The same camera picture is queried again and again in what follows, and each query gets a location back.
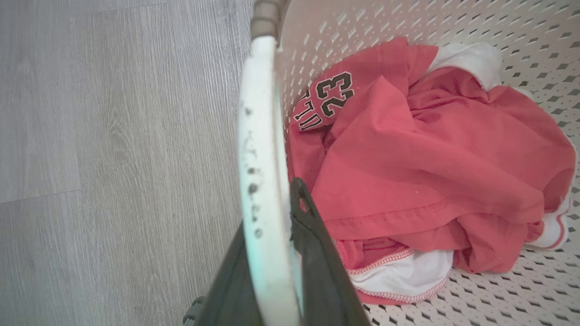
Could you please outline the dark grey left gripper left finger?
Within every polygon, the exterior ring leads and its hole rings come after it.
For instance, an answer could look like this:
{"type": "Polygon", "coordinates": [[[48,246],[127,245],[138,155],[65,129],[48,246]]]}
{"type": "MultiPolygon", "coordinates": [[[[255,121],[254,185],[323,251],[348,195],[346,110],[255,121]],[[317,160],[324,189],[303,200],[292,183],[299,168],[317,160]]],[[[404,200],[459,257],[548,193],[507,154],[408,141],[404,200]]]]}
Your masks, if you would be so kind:
{"type": "Polygon", "coordinates": [[[206,296],[197,297],[183,326],[264,326],[257,305],[240,225],[206,296]]]}

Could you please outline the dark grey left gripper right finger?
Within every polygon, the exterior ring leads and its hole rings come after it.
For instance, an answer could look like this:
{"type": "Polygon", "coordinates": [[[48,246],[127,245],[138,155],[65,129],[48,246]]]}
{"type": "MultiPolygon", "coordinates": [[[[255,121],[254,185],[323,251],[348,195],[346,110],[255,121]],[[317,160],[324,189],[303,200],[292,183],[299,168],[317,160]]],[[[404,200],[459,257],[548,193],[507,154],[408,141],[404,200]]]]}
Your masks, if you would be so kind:
{"type": "Polygon", "coordinates": [[[302,258],[303,326],[370,326],[306,183],[290,182],[291,240],[302,258]]]}

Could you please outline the white perforated plastic laundry basket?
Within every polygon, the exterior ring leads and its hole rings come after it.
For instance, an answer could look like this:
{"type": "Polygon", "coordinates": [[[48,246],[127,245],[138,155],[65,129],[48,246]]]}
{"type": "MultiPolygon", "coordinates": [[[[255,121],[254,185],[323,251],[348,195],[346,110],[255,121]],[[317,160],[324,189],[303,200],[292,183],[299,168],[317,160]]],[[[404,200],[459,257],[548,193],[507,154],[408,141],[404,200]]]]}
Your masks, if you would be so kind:
{"type": "MultiPolygon", "coordinates": [[[[238,166],[249,270],[268,326],[305,323],[290,243],[285,136],[294,103],[319,73],[392,37],[443,46],[485,42],[503,82],[528,90],[580,152],[580,0],[253,0],[239,105],[238,166]]],[[[506,274],[452,270],[441,294],[365,305],[373,326],[580,326],[580,165],[569,239],[524,249],[506,274]]]]}

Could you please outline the red jersey with number 23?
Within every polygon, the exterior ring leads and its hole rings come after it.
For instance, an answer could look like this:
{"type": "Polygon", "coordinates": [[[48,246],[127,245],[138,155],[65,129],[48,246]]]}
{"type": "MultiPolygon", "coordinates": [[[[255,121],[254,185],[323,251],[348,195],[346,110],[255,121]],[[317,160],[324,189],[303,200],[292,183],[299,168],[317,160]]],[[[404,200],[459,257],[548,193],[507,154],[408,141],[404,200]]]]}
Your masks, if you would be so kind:
{"type": "Polygon", "coordinates": [[[291,169],[345,267],[413,250],[504,273],[524,245],[557,250],[576,152],[555,120],[503,86],[485,43],[397,38],[328,68],[290,115],[291,169]]]}

